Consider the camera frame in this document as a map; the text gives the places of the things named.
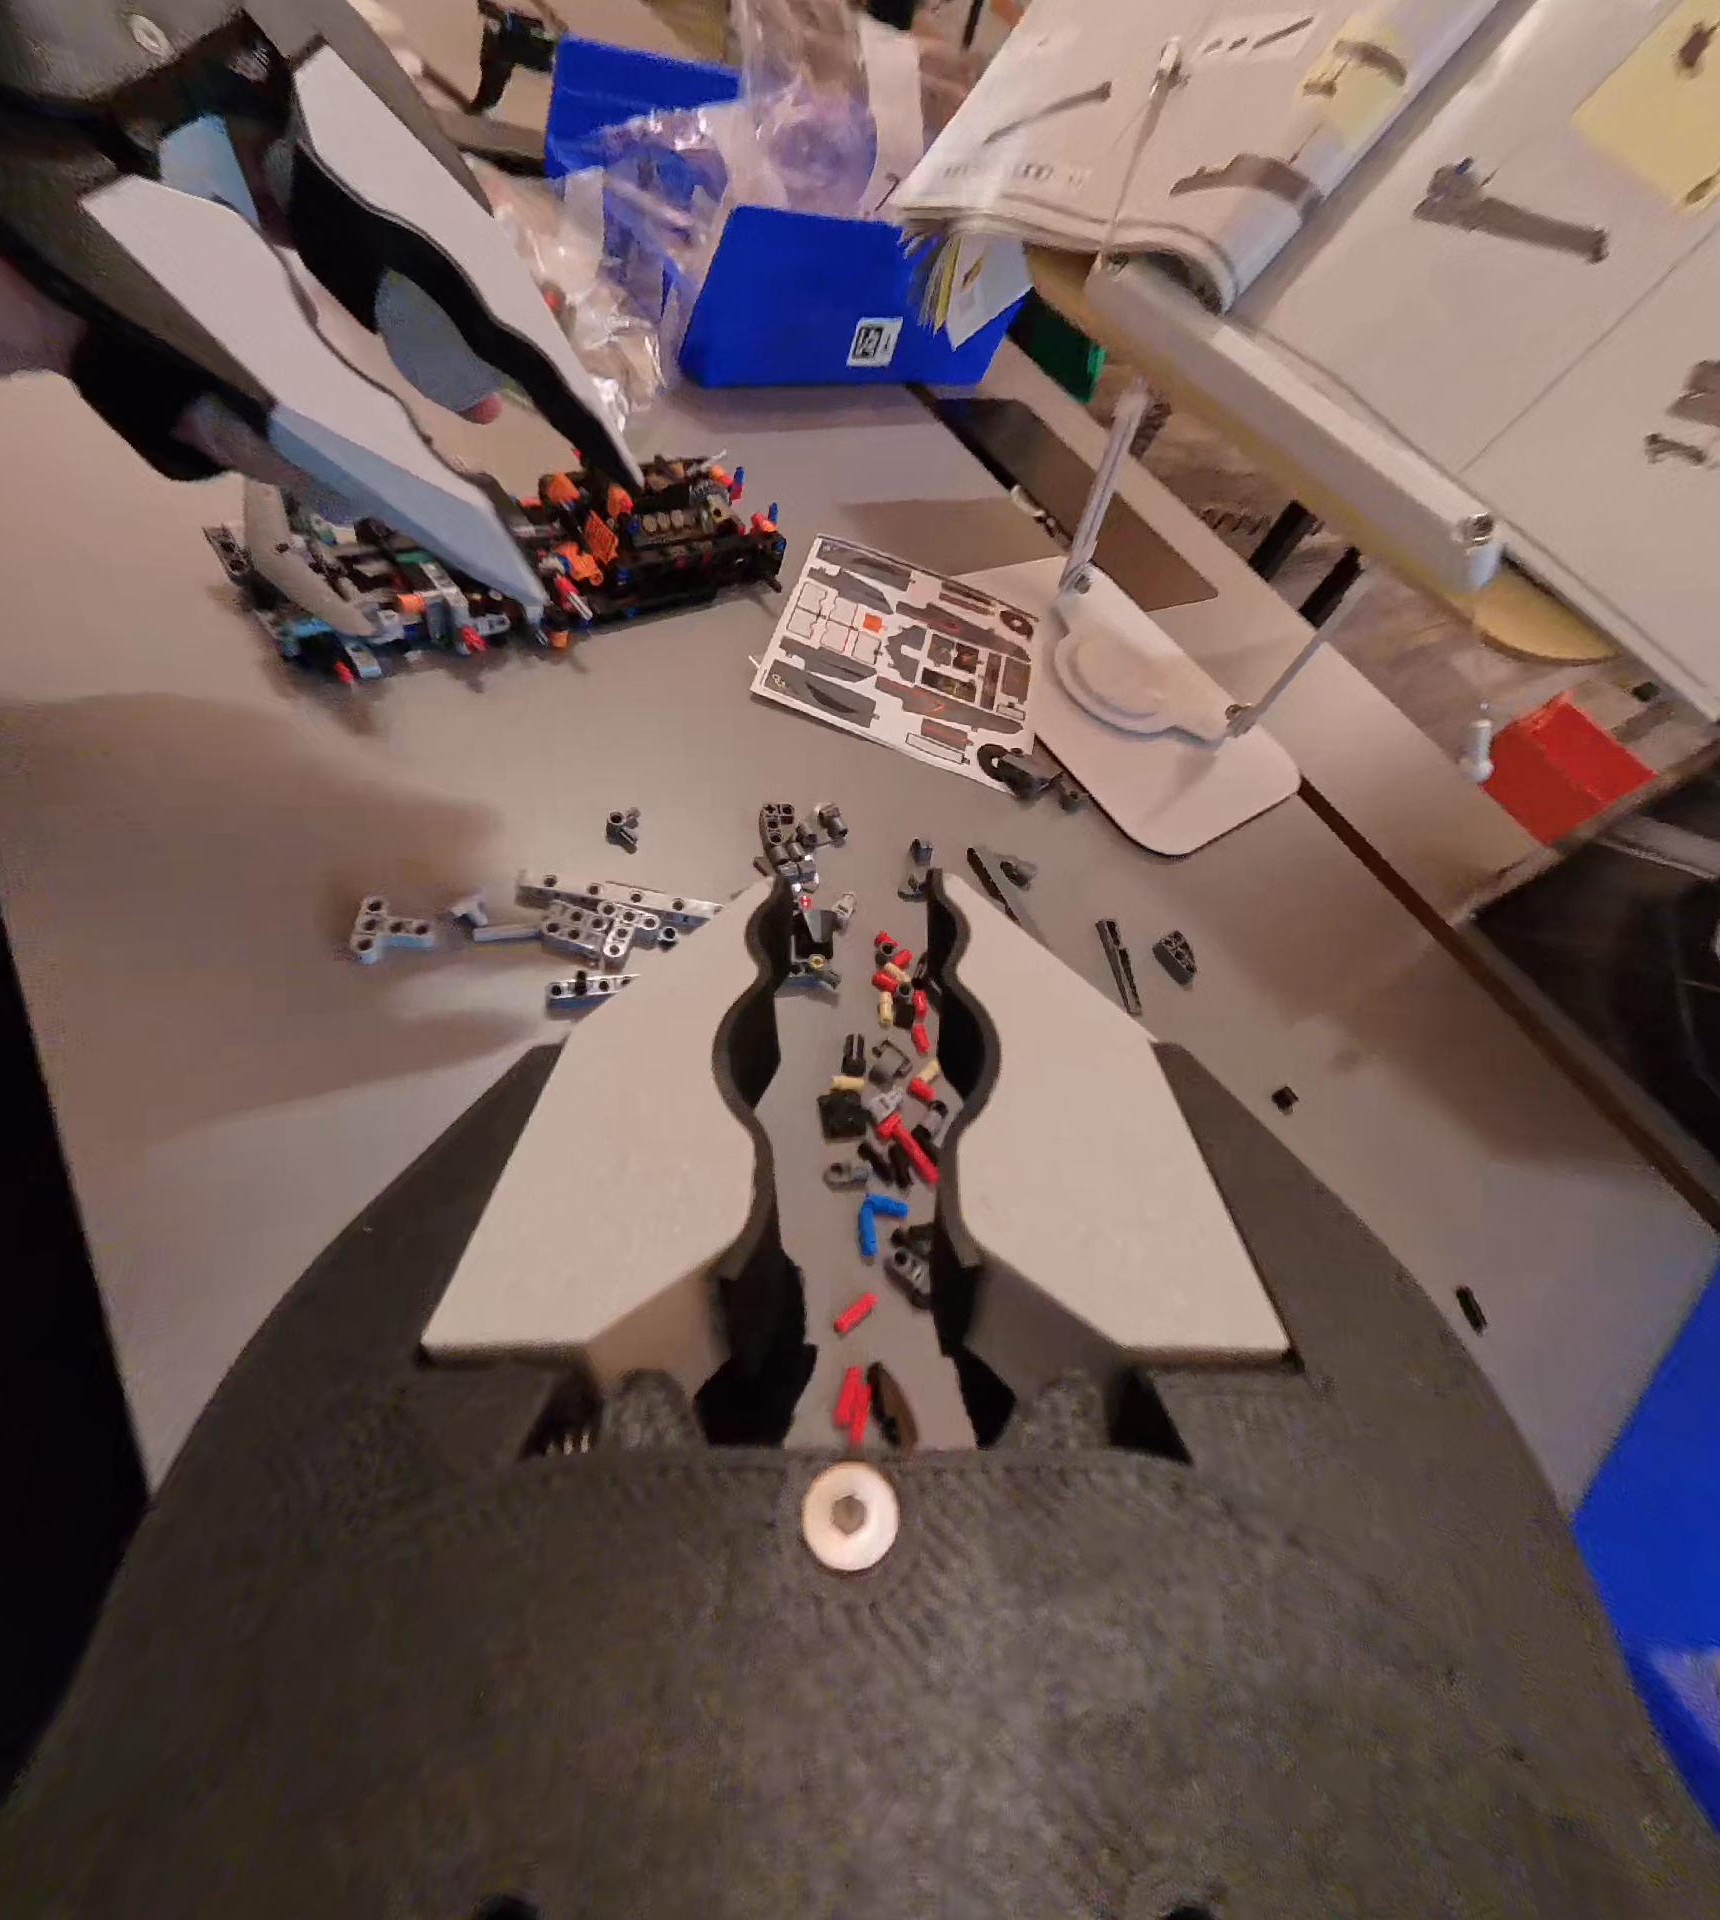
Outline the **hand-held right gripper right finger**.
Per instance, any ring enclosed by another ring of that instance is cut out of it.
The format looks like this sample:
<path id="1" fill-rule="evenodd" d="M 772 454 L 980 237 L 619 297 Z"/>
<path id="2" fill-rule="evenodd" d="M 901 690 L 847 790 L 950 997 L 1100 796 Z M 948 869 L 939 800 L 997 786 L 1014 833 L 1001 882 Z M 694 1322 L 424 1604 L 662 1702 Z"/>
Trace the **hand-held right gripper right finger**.
<path id="1" fill-rule="evenodd" d="M 1155 1377 L 1275 1371 L 1294 1341 L 1159 1044 L 975 884 L 928 886 L 958 1102 L 931 1309 L 980 1446 L 1067 1381 L 1102 1441 L 1168 1448 Z"/>

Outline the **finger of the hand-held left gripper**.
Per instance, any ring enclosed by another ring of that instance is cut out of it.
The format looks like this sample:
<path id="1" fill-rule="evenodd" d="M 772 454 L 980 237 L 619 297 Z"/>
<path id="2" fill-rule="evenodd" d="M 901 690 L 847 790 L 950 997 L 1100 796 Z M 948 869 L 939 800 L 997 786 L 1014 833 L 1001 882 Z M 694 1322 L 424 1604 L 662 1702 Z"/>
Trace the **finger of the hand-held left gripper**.
<path id="1" fill-rule="evenodd" d="M 335 47 L 292 72 L 290 224 L 320 282 L 379 333 L 382 294 L 412 286 L 441 324 L 416 322 L 412 382 L 459 401 L 456 350 L 520 388 L 585 459 L 631 493 L 646 485 L 565 328 L 544 299 L 465 158 L 412 87 L 377 89 Z"/>
<path id="2" fill-rule="evenodd" d="M 320 333 L 287 265 L 241 215 L 131 177 L 95 190 L 85 211 L 262 390 L 270 442 L 290 465 L 452 568 L 542 608 L 540 576 L 484 484 Z"/>

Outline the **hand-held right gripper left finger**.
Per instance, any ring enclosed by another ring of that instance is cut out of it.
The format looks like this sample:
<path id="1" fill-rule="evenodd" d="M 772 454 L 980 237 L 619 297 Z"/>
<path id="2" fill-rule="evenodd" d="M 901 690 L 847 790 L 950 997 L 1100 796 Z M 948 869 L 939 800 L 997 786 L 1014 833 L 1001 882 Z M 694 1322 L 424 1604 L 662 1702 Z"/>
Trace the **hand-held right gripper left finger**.
<path id="1" fill-rule="evenodd" d="M 794 918 L 781 880 L 745 890 L 559 1046 L 422 1356 L 662 1373 L 709 1441 L 788 1439 L 817 1347 L 758 1106 Z"/>

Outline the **partly built lego model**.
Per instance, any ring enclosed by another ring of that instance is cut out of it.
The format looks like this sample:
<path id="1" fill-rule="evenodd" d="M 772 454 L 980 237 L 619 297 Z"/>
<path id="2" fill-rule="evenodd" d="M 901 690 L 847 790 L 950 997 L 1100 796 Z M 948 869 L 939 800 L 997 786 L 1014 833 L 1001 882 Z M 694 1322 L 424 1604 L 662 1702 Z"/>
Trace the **partly built lego model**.
<path id="1" fill-rule="evenodd" d="M 290 493 L 245 482 L 238 525 L 204 538 L 283 660 L 339 685 L 377 685 L 412 660 L 563 653 L 593 630 L 719 596 L 777 587 L 777 510 L 741 516 L 743 478 L 715 459 L 649 459 L 644 491 L 553 470 L 510 497 L 512 536 L 542 589 L 535 608 L 441 563 L 371 517 L 332 521 Z"/>

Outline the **light grey long lego beam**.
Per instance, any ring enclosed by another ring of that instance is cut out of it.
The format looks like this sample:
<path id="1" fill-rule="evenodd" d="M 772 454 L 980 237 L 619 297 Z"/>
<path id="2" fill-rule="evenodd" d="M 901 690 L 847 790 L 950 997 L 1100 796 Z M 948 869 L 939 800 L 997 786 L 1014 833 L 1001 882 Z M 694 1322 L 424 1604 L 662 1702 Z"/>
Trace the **light grey long lego beam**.
<path id="1" fill-rule="evenodd" d="M 542 946 L 617 971 L 636 950 L 670 950 L 713 922 L 723 905 L 642 890 L 627 880 L 521 875 L 514 899 L 537 924 Z"/>

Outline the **black lego set box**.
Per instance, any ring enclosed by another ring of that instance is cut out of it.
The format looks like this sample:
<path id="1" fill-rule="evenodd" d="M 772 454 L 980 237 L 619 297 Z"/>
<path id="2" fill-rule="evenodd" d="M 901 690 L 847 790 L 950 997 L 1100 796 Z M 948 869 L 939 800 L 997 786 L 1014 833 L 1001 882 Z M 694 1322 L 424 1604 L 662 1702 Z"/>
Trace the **black lego set box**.
<path id="1" fill-rule="evenodd" d="M 1720 745 L 1617 803 L 1473 924 L 1720 1170 Z"/>

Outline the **blue plastic bin with tag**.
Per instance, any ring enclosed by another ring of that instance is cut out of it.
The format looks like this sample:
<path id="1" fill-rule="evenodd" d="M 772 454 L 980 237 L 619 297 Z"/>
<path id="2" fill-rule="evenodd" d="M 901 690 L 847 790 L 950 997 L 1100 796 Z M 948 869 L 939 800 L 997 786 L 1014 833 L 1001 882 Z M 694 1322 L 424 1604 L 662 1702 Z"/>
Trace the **blue plastic bin with tag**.
<path id="1" fill-rule="evenodd" d="M 1029 288 L 1018 243 L 916 249 L 890 222 L 741 205 L 681 296 L 681 375 L 708 390 L 976 386 Z"/>

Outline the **sticker sheet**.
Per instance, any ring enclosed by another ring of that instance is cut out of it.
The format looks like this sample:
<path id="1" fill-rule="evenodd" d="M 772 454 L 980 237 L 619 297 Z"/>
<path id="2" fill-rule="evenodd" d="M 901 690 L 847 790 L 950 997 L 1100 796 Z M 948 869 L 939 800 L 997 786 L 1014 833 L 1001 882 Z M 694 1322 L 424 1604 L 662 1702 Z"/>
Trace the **sticker sheet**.
<path id="1" fill-rule="evenodd" d="M 753 698 L 982 784 L 1038 747 L 1038 615 L 899 557 L 819 536 Z"/>

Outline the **red box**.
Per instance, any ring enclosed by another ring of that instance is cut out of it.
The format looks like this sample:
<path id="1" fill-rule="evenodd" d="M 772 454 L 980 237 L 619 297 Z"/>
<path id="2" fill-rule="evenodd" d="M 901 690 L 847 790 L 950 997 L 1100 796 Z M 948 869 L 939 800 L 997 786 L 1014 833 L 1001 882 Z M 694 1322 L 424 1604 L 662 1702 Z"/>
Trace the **red box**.
<path id="1" fill-rule="evenodd" d="M 1497 730 L 1491 762 L 1484 790 L 1542 847 L 1572 837 L 1657 779 L 1570 694 Z"/>

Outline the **green bin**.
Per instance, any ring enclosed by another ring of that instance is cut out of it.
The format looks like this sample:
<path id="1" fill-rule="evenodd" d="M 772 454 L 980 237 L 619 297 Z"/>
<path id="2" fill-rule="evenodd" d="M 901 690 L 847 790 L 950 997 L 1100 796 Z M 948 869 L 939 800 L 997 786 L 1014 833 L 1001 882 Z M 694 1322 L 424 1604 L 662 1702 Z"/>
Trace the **green bin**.
<path id="1" fill-rule="evenodd" d="M 1106 365 L 1106 348 L 1080 326 L 1031 292 L 1012 326 L 1014 344 L 1037 363 L 1065 395 L 1091 405 Z"/>

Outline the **instruction booklet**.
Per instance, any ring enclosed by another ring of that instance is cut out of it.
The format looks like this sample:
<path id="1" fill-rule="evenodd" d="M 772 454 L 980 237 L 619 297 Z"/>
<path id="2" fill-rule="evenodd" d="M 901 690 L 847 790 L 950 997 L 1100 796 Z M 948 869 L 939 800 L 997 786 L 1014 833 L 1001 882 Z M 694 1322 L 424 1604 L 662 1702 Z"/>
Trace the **instruction booklet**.
<path id="1" fill-rule="evenodd" d="M 1720 721 L 1720 2 L 1035 4 L 894 209 L 1178 284 Z"/>

